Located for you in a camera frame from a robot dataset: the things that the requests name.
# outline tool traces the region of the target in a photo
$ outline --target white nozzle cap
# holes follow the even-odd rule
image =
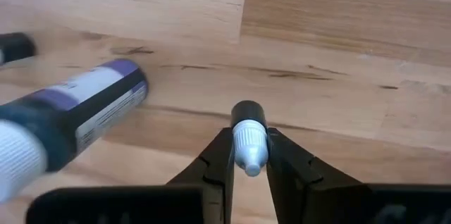
[[[268,161],[266,129],[255,120],[243,120],[233,128],[235,162],[250,177],[260,174]]]
[[[14,197],[47,169],[42,143],[23,126],[0,120],[0,203]]]

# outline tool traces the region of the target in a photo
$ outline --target nozzle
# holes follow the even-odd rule
[[[266,121],[255,101],[241,101],[232,109],[235,162],[250,177],[260,174],[268,161]]]

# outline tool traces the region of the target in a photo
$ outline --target black plastic jaw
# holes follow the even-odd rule
[[[26,223],[230,224],[233,136],[222,129],[167,185],[56,189],[36,198]]]
[[[350,210],[360,208],[371,194],[364,184],[316,158],[275,128],[268,129],[268,150],[268,181],[280,224],[353,223],[358,219]]]
[[[365,184],[268,129],[268,181],[280,224],[451,223],[449,185]]]

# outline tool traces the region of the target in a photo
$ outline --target wooden surface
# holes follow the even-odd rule
[[[0,32],[39,46],[0,68],[0,103],[121,57],[152,86],[67,168],[0,206],[0,223],[23,223],[57,187],[167,182],[243,99],[359,180],[450,183],[449,15],[451,0],[0,0]],[[265,174],[235,170],[233,222],[276,222]]]

